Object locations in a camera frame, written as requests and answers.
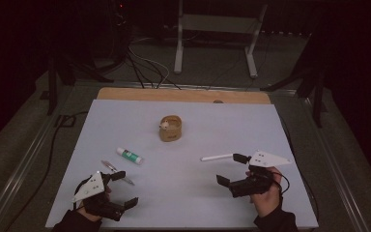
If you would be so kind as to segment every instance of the white tabletop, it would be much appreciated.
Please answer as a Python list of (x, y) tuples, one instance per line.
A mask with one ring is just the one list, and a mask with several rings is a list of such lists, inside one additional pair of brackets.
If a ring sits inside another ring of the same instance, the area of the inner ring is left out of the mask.
[[(162, 142), (159, 122), (173, 114), (183, 121), (183, 135), (177, 141)], [(131, 150), (144, 162), (137, 165), (118, 156), (118, 147)], [(215, 178), (218, 174), (241, 180), (247, 165), (200, 158), (230, 153), (251, 156), (256, 150), (294, 160), (272, 104), (94, 100), (46, 227), (53, 227), (72, 208), (71, 198), (82, 180), (96, 171), (110, 173), (100, 163), (108, 160), (135, 183), (110, 182), (111, 201), (139, 197), (139, 202), (120, 221), (105, 218), (104, 228), (253, 228), (257, 213), (248, 197), (233, 198)], [(296, 164), (278, 169), (291, 182), (283, 209), (296, 215), (299, 228), (317, 227)]]

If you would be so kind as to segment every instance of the floor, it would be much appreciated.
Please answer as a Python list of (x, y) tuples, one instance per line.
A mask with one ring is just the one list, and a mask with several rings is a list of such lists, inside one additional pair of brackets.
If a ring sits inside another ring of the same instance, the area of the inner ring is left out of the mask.
[[(89, 110), (101, 87), (259, 91), (289, 76), (306, 42), (301, 37), (261, 34), (254, 50), (259, 74), (251, 78), (243, 43), (185, 43), (183, 71), (174, 74), (175, 39), (137, 36), (130, 46), (137, 72), (129, 59), (104, 74), (112, 83), (99, 83), (76, 71), (74, 86), (59, 86), (52, 116), (46, 115), (48, 102), (41, 100), (47, 90), (44, 74), (37, 80), (36, 93), (0, 133), (0, 231), (49, 231), (45, 221), (84, 124), (85, 114), (78, 113)], [(371, 231), (371, 169), (329, 89), (324, 90), (323, 127), (318, 128), (310, 113), (312, 98), (295, 96), (299, 84), (269, 94), (320, 224), (314, 231)], [(72, 127), (56, 129), (59, 115), (76, 113)]]

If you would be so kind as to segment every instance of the gray carpet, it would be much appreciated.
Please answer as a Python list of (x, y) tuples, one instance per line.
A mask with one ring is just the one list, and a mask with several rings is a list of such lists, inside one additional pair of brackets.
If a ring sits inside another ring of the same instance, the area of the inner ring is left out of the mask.
[[(188, 44), (181, 74), (172, 73), (175, 41), (142, 40), (133, 43), (131, 49), (136, 55), (167, 67), (170, 71), (168, 80), (181, 88), (257, 91), (288, 76), (305, 45), (303, 38), (261, 35), (254, 51), (259, 70), (256, 79), (248, 76), (241, 44), (226, 47)], [(142, 62), (134, 55), (131, 57)], [(138, 67), (156, 87), (160, 76)], [(159, 69), (165, 74), (165, 68)], [(37, 81), (36, 93), (0, 133), (0, 193), (4, 192), (7, 181), (10, 181), (22, 158), (34, 152), (30, 149), (36, 150), (36, 157), (29, 160), (30, 168), (25, 170), (27, 175), (21, 180), (21, 185), (14, 187), (17, 190), (15, 197), (0, 197), (0, 202), (8, 200), (0, 215), (0, 231), (10, 224), (41, 182), (48, 164), (51, 139), (56, 132), (53, 126), (56, 116), (89, 110), (92, 99), (96, 98), (102, 86), (141, 87), (128, 62), (105, 75), (115, 80), (111, 84), (97, 83), (82, 73), (76, 74), (79, 77), (76, 84), (63, 87), (60, 91), (62, 95), (53, 117), (45, 116), (48, 102), (40, 100), (42, 91), (47, 90), (45, 74)], [(146, 87), (152, 87), (148, 80), (143, 81)], [(177, 88), (174, 84), (165, 81), (161, 87)], [(299, 169), (309, 184), (309, 197), (320, 224), (315, 231), (371, 231), (371, 169), (329, 90), (324, 92), (326, 110), (321, 115), (323, 128), (318, 129), (310, 119), (308, 100), (298, 99), (290, 91), (295, 90), (298, 84), (285, 86), (270, 93), (270, 96), (287, 128)], [(84, 120), (84, 114), (77, 115), (73, 127), (58, 130), (50, 171), (36, 197), (9, 231), (49, 231), (44, 228), (45, 221)]]

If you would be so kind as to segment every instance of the table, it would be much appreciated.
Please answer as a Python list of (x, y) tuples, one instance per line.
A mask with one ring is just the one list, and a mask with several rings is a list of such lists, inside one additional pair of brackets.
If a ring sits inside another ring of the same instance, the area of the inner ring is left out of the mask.
[[(165, 143), (159, 140), (158, 125), (169, 114), (182, 118), (183, 135)], [(119, 157), (117, 147), (132, 150), (144, 163)], [(264, 93), (104, 88), (91, 106), (46, 227), (53, 227), (71, 208), (81, 180), (97, 170), (109, 172), (100, 164), (109, 160), (135, 182), (134, 187), (122, 181), (109, 183), (116, 192), (111, 201), (122, 203), (138, 196), (139, 203), (119, 222), (104, 219), (103, 228), (252, 229), (256, 213), (248, 197), (233, 198), (215, 178), (218, 174), (232, 181), (243, 179), (247, 166), (231, 159), (202, 162), (200, 158), (228, 153), (249, 156), (256, 149), (294, 159), (276, 110)], [(299, 228), (317, 227), (296, 165), (278, 169), (291, 181), (284, 193), (284, 209), (296, 214)]]
[(202, 15), (202, 14), (184, 14), (183, 0), (179, 0), (179, 24), (176, 60), (174, 63), (174, 73), (181, 73), (183, 67), (183, 31), (212, 31), (212, 32), (231, 32), (251, 34), (252, 40), (249, 46), (245, 48), (246, 64), (248, 65), (249, 75), (257, 76), (257, 68), (255, 67), (252, 52), (261, 30), (261, 25), (267, 10), (267, 4), (262, 4), (261, 12), (257, 17), (231, 17), (218, 15)]

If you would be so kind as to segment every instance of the dark background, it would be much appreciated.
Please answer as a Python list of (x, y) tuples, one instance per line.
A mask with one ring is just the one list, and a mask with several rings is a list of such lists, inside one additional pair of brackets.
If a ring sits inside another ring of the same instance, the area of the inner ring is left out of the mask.
[[(108, 44), (113, 36), (96, 31), (106, 26), (101, 4), (107, 1), (81, 2), (86, 9), (85, 23), (72, 10), (72, 0), (0, 1), (0, 130), (35, 91), (35, 80), (47, 71), (47, 56), (53, 43), (65, 44), (71, 52), (88, 49), (83, 53), (89, 59), (102, 56), (101, 44)], [(177, 1), (128, 2), (130, 23), (145, 35), (163, 39), (169, 33), (166, 28), (177, 23)], [(210, 9), (214, 15), (252, 14), (247, 7), (254, 4), (252, 1), (242, 0), (233, 8), (226, 3), (189, 0), (185, 1), (185, 11), (199, 13)], [(299, 66), (315, 62), (326, 65), (326, 87), (332, 90), (371, 164), (371, 1), (271, 1), (263, 30), (267, 34), (293, 33), (310, 38)], [(82, 32), (89, 36), (79, 37)], [(82, 39), (79, 43), (76, 36)]]

